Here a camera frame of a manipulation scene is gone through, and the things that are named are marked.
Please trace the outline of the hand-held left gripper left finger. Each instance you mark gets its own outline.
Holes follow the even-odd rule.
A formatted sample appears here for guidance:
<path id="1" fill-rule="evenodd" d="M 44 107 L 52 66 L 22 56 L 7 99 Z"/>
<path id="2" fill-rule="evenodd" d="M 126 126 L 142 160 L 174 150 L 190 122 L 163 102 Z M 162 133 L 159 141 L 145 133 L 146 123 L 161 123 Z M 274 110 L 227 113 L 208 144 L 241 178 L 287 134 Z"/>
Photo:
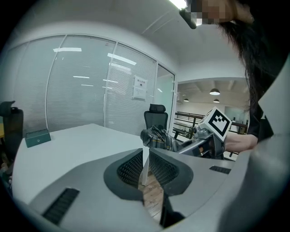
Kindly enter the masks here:
<path id="1" fill-rule="evenodd" d="M 30 206 L 60 228 L 159 228 L 138 189 L 141 148 L 81 164 L 42 190 Z"/>

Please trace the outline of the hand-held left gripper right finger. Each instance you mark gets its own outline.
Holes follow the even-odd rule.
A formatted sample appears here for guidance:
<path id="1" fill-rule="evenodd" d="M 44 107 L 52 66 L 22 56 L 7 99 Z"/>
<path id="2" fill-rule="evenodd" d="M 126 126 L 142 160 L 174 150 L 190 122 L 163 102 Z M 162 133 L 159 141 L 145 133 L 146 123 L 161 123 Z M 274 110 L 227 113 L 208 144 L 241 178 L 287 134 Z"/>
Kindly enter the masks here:
<path id="1" fill-rule="evenodd" d="M 221 187 L 234 162 L 149 150 L 150 168 L 164 191 L 160 224 L 167 228 L 195 213 Z"/>

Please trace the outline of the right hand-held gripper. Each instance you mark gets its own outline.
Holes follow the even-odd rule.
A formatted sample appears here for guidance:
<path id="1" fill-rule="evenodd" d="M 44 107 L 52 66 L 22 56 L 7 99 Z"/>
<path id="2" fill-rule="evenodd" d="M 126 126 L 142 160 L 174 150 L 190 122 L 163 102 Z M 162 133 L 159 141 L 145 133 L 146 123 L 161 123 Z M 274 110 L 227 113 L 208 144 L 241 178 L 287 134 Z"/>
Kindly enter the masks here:
<path id="1" fill-rule="evenodd" d="M 212 159 L 223 159 L 225 139 L 232 121 L 217 107 L 212 108 L 193 128 L 195 139 L 178 143 L 176 153 L 184 155 L 205 155 Z"/>

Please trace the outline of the person's right forearm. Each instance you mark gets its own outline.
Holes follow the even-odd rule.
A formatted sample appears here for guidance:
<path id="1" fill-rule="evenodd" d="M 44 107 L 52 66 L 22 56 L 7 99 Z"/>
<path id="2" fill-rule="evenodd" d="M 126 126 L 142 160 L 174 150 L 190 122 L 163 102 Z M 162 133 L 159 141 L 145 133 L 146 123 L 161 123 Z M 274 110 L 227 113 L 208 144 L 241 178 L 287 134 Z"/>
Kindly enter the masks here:
<path id="1" fill-rule="evenodd" d="M 253 149 L 258 142 L 254 135 L 240 135 L 229 132 L 225 138 L 225 151 L 240 153 Z"/>

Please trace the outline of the black metal railing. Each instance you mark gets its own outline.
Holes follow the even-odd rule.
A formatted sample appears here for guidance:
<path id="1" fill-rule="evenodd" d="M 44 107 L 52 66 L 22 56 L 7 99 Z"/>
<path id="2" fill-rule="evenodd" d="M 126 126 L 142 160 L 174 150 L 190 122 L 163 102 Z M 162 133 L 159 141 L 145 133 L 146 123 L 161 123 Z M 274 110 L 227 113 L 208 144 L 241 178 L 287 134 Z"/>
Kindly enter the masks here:
<path id="1" fill-rule="evenodd" d="M 203 118 L 204 115 L 180 111 L 176 112 L 172 129 L 174 138 L 179 141 L 192 139 L 194 135 L 193 128 L 197 126 Z"/>

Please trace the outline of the black mesh office chair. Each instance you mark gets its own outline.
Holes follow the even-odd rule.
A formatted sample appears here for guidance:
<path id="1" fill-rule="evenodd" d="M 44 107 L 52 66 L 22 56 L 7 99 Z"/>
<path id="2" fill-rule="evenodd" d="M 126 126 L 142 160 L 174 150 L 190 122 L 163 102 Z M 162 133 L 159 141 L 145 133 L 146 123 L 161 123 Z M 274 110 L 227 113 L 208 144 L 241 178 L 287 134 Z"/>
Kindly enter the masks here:
<path id="1" fill-rule="evenodd" d="M 167 133 L 168 113 L 164 105 L 150 104 L 149 110 L 144 112 L 146 128 L 155 126 L 163 133 Z"/>

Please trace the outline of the white table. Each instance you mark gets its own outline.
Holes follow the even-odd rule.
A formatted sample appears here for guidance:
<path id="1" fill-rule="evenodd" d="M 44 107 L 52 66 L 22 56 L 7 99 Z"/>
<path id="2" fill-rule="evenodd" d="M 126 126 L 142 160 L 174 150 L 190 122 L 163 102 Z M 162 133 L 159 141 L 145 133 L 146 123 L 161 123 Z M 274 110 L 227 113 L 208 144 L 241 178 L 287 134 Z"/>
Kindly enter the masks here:
<path id="1" fill-rule="evenodd" d="M 21 141 L 12 175 L 13 197 L 26 204 L 45 187 L 74 167 L 120 152 L 142 148 L 143 166 L 149 168 L 149 148 L 137 135 L 97 124 L 50 133 L 51 140 L 33 147 Z"/>

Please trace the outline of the green rectangular box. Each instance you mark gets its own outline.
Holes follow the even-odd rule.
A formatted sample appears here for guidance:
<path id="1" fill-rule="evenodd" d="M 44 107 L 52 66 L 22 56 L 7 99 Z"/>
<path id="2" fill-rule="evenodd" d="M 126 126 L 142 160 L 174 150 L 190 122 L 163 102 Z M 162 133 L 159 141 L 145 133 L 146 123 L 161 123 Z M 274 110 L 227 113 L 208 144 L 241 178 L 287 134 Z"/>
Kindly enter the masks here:
<path id="1" fill-rule="evenodd" d="M 25 135 L 25 142 L 28 148 L 48 142 L 50 140 L 51 136 L 48 129 L 30 132 Z"/>

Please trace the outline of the white paper notice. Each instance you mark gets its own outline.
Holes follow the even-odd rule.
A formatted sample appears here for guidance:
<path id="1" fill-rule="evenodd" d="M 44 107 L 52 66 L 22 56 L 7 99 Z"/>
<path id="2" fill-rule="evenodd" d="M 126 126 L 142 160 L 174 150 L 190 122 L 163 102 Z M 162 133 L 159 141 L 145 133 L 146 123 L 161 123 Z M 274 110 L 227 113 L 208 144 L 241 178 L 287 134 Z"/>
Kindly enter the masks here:
<path id="1" fill-rule="evenodd" d="M 145 100 L 147 94 L 148 80 L 137 75 L 134 76 L 133 94 L 132 97 L 136 99 Z"/>

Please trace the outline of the person's black shirt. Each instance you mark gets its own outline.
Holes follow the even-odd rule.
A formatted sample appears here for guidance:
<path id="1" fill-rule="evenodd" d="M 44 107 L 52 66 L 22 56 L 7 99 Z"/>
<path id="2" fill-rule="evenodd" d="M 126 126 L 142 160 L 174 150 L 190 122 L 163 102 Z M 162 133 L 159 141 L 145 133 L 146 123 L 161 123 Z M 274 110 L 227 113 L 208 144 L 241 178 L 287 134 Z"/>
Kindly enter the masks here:
<path id="1" fill-rule="evenodd" d="M 250 25 L 244 47 L 244 62 L 250 87 L 248 134 L 262 141 L 273 135 L 269 121 L 258 104 L 282 70 L 290 53 L 290 35 L 284 27 L 269 26 L 258 20 Z"/>

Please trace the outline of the white window blind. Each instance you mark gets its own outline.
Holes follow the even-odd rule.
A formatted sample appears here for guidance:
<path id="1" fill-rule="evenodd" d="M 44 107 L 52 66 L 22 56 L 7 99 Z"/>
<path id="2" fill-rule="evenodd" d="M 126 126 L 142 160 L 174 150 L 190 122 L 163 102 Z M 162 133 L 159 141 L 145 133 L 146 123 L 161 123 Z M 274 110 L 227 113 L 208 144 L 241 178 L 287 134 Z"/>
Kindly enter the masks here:
<path id="1" fill-rule="evenodd" d="M 140 135 L 146 128 L 144 112 L 153 103 L 157 62 L 147 55 L 117 44 L 106 80 L 104 125 L 110 129 Z M 146 99 L 132 97 L 135 75 L 148 80 Z"/>

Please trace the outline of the snack bags on chair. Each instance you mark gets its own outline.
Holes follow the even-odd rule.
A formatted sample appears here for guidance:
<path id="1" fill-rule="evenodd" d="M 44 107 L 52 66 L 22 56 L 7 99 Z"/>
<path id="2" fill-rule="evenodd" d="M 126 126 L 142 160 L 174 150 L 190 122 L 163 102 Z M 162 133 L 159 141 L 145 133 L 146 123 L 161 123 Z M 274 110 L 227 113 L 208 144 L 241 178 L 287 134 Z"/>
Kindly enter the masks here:
<path id="1" fill-rule="evenodd" d="M 10 162 L 4 154 L 0 158 L 0 161 L 2 162 L 0 166 L 0 178 L 7 183 L 12 182 L 14 163 Z"/>

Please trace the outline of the black chair with clutter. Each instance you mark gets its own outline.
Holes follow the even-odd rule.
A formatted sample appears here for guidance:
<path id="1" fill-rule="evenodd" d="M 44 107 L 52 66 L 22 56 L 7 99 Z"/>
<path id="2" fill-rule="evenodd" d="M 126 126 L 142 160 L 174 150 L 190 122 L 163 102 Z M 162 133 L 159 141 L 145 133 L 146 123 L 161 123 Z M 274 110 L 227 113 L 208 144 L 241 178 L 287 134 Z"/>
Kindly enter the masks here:
<path id="1" fill-rule="evenodd" d="M 23 139 L 24 112 L 12 107 L 15 101 L 0 103 L 0 116 L 4 126 L 4 152 L 9 161 L 14 161 Z"/>

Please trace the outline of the long ceiling light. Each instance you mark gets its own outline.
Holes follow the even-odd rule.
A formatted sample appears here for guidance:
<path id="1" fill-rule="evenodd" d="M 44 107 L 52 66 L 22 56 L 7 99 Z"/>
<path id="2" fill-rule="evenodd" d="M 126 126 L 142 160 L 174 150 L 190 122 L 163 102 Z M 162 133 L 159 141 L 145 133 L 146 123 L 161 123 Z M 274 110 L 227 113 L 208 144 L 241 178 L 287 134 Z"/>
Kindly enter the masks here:
<path id="1" fill-rule="evenodd" d="M 168 0 L 168 1 L 170 1 L 179 10 L 185 9 L 188 6 L 186 0 Z"/>

